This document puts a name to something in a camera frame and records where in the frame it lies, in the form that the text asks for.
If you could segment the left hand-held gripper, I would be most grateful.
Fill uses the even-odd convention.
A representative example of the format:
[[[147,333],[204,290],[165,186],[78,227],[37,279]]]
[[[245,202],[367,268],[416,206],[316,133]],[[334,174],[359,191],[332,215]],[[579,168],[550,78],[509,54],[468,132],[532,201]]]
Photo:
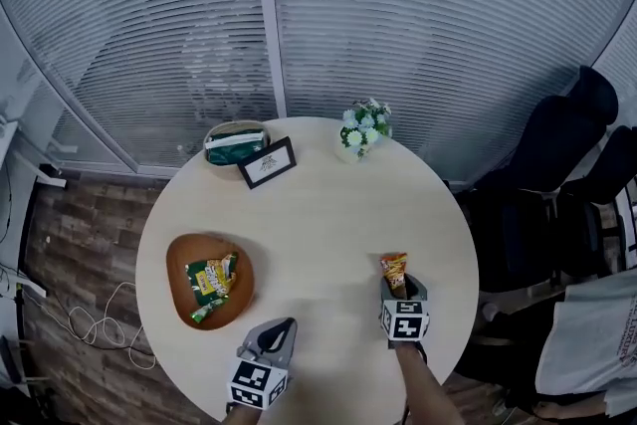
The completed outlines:
[[[232,405],[258,410],[269,409],[287,390],[298,323],[294,318],[278,318],[253,327],[243,345],[259,356],[272,356],[272,363],[244,350],[232,364],[227,383]]]

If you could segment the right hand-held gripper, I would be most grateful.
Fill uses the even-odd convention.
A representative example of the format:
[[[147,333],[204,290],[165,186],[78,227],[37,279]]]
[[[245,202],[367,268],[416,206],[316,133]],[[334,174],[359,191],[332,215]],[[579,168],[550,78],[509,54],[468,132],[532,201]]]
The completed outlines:
[[[389,281],[382,277],[381,327],[390,341],[421,341],[430,323],[426,287],[415,277],[405,277],[408,300],[395,300]]]

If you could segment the orange snack packet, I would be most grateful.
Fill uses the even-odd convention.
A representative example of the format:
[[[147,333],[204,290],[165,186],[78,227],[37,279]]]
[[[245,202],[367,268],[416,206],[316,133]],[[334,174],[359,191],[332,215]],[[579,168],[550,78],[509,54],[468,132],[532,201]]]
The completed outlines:
[[[406,253],[383,255],[379,259],[383,278],[391,291],[403,289],[406,285]]]

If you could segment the small green candy wrapper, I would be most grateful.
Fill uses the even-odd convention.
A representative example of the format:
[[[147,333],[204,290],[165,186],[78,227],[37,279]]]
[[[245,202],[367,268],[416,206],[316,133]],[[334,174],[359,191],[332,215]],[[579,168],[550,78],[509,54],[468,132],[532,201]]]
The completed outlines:
[[[223,307],[229,301],[228,296],[222,296],[209,301],[207,304],[201,306],[199,309],[190,314],[190,318],[197,324],[202,323],[207,319],[214,311]]]

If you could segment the yellow snack packet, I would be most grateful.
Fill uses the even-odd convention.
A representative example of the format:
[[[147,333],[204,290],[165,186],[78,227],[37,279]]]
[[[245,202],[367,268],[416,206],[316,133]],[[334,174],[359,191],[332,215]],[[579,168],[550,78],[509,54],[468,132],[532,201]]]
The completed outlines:
[[[236,279],[238,253],[232,252],[221,259],[197,261],[185,266],[195,300],[206,306],[228,296]]]

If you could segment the brown wooden bowl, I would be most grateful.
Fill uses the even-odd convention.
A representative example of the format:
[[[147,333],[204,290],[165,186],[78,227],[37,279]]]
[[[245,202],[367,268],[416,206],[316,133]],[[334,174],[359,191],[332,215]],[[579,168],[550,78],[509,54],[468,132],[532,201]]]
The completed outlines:
[[[229,292],[229,301],[201,322],[196,322],[191,314],[200,305],[187,278],[186,265],[221,259],[230,253],[236,253],[238,261],[237,281]],[[255,294],[255,276],[250,258],[239,245],[219,236],[203,233],[178,236],[167,249],[166,268],[170,292],[179,317],[198,330],[214,330],[230,324],[249,307]]]

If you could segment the person's right forearm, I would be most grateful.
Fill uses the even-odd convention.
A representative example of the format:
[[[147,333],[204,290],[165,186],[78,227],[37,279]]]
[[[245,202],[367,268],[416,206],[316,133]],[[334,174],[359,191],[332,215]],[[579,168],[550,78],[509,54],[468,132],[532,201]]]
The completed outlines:
[[[394,351],[405,385],[411,425],[465,425],[416,344],[397,342]]]

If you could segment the person's left forearm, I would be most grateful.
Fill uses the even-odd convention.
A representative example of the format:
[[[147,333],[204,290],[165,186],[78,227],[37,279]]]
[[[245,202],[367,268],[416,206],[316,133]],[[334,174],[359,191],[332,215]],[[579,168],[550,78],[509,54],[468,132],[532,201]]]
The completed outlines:
[[[258,425],[262,410],[238,404],[232,406],[221,425]]]

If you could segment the white potted flower plant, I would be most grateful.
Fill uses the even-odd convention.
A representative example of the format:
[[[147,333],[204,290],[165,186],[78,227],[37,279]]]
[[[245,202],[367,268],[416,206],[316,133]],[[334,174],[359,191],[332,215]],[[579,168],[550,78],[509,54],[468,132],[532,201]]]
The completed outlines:
[[[355,102],[342,114],[335,154],[344,162],[353,163],[365,158],[383,138],[392,137],[391,108],[374,98]]]

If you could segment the woven round basket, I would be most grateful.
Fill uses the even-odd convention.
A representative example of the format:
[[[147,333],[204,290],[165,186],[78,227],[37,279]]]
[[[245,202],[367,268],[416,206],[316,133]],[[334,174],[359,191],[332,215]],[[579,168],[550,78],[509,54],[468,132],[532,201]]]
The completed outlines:
[[[237,165],[271,143],[266,127],[254,120],[223,122],[211,128],[203,140],[208,163],[218,166]]]

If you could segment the black office chair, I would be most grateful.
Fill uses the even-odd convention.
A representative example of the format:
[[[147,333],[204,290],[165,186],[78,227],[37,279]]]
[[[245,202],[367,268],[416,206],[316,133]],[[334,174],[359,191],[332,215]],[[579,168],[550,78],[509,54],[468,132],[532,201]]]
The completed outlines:
[[[558,268],[571,277],[612,274],[604,240],[619,239],[626,248],[622,218],[614,227],[602,226],[599,207],[613,203],[620,191],[637,176],[637,126],[617,127],[598,159],[584,177],[564,183],[556,197]]]
[[[618,116],[610,82],[582,66],[565,96],[541,100],[502,168],[469,192],[466,208],[478,260],[480,289],[503,293],[548,280],[556,269],[557,190]]]

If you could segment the dark green pouch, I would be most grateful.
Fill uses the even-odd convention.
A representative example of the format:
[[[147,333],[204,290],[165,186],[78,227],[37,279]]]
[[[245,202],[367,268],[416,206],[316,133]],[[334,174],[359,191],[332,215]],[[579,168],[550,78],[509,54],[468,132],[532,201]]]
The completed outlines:
[[[265,147],[262,129],[245,129],[235,133],[211,135],[204,142],[206,158],[217,166],[234,165]]]

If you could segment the white slatted bench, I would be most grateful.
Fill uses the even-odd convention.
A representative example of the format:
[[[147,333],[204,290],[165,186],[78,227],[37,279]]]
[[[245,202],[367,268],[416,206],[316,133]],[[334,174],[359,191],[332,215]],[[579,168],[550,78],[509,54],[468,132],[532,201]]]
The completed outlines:
[[[627,267],[634,267],[637,264],[637,226],[633,214],[633,205],[629,195],[628,187],[624,186],[615,198],[617,215],[623,222],[625,239],[624,258]]]

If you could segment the white side desk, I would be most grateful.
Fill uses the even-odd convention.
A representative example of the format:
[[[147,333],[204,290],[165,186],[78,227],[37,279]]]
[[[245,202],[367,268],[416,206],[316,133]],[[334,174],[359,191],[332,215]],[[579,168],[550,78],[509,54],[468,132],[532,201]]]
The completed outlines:
[[[0,169],[8,157],[21,163],[35,176],[37,183],[67,187],[67,180],[59,176],[59,164],[23,133],[18,120],[9,120],[0,113]]]

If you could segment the black picture frame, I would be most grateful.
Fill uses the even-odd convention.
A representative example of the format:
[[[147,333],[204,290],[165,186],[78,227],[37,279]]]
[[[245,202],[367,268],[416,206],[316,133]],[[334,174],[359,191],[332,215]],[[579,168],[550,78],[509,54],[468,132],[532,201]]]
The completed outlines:
[[[286,136],[238,163],[250,189],[278,177],[297,165],[291,139]]]

